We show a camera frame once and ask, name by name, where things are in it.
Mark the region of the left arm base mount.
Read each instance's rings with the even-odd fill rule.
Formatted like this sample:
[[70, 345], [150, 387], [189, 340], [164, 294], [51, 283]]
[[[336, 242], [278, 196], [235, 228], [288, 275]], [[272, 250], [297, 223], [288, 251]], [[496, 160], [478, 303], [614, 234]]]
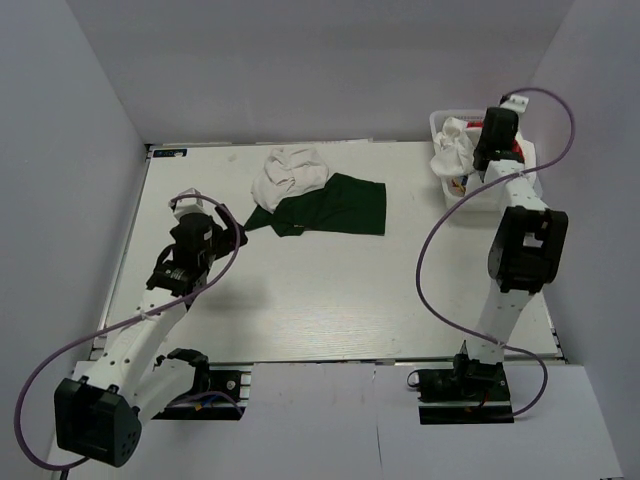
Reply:
[[242, 418], [251, 385], [248, 368], [214, 366], [203, 353], [178, 348], [157, 356], [153, 370], [170, 360], [187, 364], [192, 370], [191, 389], [176, 397], [154, 420], [239, 421]]

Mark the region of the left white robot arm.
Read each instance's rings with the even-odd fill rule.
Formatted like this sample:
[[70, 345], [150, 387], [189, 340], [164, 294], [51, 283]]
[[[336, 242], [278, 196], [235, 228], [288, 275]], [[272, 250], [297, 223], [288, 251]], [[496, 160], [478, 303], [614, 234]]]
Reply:
[[139, 304], [138, 323], [121, 328], [111, 346], [79, 379], [54, 393], [59, 448], [113, 467], [123, 466], [143, 426], [173, 401], [211, 395], [208, 357], [193, 349], [162, 354], [167, 335], [188, 313], [214, 261], [247, 242], [222, 207], [220, 221], [200, 208], [177, 214], [172, 244], [158, 256]]

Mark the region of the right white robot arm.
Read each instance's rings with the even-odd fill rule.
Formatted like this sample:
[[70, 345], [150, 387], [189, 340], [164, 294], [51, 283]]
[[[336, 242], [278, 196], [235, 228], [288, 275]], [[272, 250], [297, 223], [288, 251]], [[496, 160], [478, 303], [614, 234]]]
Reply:
[[483, 120], [473, 166], [502, 218], [488, 255], [491, 285], [475, 331], [454, 360], [453, 390], [472, 399], [500, 382], [504, 345], [530, 300], [551, 283], [559, 269], [568, 216], [551, 210], [523, 173], [515, 151], [519, 116], [489, 107]]

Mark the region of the white printed t shirt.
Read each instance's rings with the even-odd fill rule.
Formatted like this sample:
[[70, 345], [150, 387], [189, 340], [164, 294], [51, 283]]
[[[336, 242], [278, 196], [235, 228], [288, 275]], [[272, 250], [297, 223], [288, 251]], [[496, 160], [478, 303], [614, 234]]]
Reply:
[[430, 116], [435, 155], [433, 173], [441, 180], [445, 194], [454, 199], [466, 193], [467, 181], [475, 172], [474, 154], [480, 143], [485, 114], [481, 111], [436, 111]]

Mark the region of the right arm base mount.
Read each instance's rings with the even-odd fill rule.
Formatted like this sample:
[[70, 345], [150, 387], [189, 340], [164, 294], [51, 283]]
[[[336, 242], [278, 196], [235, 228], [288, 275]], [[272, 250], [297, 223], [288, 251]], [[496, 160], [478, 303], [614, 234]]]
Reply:
[[448, 368], [422, 368], [407, 376], [418, 393], [422, 425], [510, 424], [511, 394], [503, 364], [482, 363], [462, 351]]

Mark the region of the green and white t shirt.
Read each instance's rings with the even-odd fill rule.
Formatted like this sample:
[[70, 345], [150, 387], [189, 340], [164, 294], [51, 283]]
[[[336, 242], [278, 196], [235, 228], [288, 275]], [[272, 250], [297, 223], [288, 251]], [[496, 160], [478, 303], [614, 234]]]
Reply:
[[276, 147], [251, 185], [248, 231], [280, 237], [307, 231], [383, 236], [386, 185], [333, 171], [314, 147]]

